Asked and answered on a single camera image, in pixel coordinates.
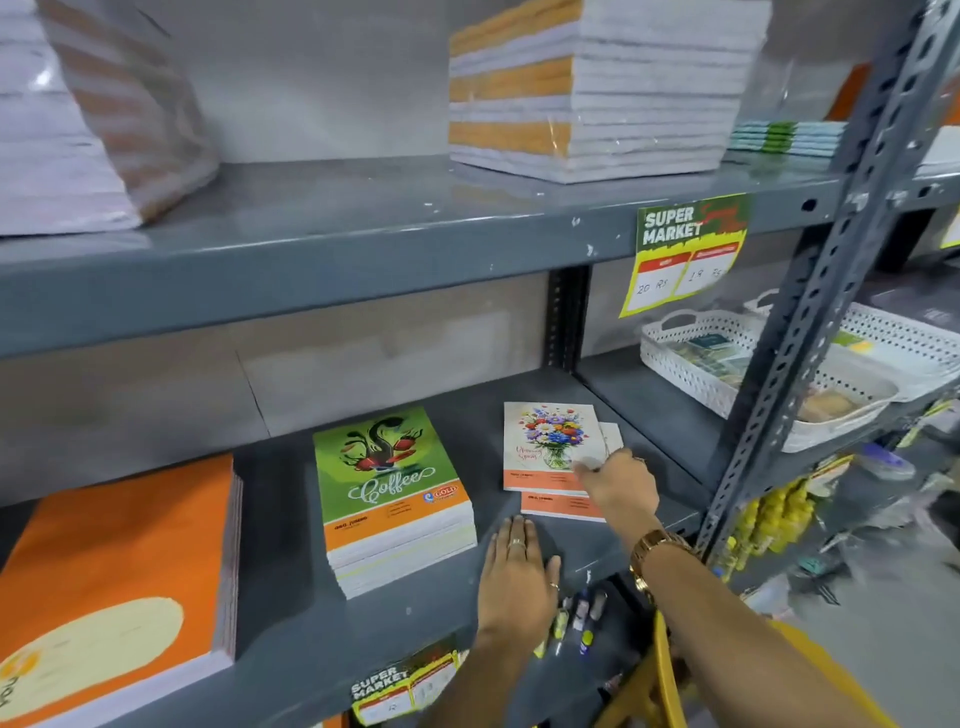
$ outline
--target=stack of notebooks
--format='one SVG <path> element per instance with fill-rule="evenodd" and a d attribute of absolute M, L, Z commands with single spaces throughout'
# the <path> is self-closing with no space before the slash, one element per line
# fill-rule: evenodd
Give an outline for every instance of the stack of notebooks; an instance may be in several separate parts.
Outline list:
<path fill-rule="evenodd" d="M 590 404 L 505 402 L 503 488 L 520 491 L 520 513 L 604 520 L 572 471 L 599 468 L 623 447 L 616 423 L 597 421 Z"/>
<path fill-rule="evenodd" d="M 476 546 L 473 506 L 422 407 L 313 441 L 326 558 L 347 598 Z"/>
<path fill-rule="evenodd" d="M 528 0 L 450 39 L 450 156 L 553 182 L 715 169 L 770 14 Z"/>
<path fill-rule="evenodd" d="M 0 572 L 0 724 L 92 728 L 233 663 L 229 455 L 44 498 Z"/>
<path fill-rule="evenodd" d="M 831 158 L 846 127 L 845 121 L 742 121 L 733 129 L 730 148 L 738 152 Z"/>
<path fill-rule="evenodd" d="M 166 40 L 122 0 L 0 1 L 0 235 L 135 228 L 213 178 Z"/>

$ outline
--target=basket handle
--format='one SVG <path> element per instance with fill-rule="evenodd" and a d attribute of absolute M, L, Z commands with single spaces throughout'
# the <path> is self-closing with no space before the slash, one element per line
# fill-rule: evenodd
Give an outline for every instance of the basket handle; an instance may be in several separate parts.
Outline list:
<path fill-rule="evenodd" d="M 763 309 L 773 305 L 774 303 L 773 297 L 776 296 L 779 292 L 780 292 L 779 288 L 770 288 L 769 290 L 766 290 L 763 293 L 761 293 L 755 299 L 750 299 L 749 301 L 744 303 L 743 304 L 744 308 L 747 308 L 748 310 L 752 309 L 757 313 L 765 313 Z"/>
<path fill-rule="evenodd" d="M 681 316 L 683 316 L 684 319 L 682 321 L 676 321 L 676 319 Z M 690 324 L 696 324 L 699 319 L 700 313 L 698 311 L 694 311 L 692 308 L 681 308 L 676 311 L 671 311 L 659 321 L 651 324 L 650 329 L 653 331 L 668 331 L 671 328 L 686 327 Z"/>

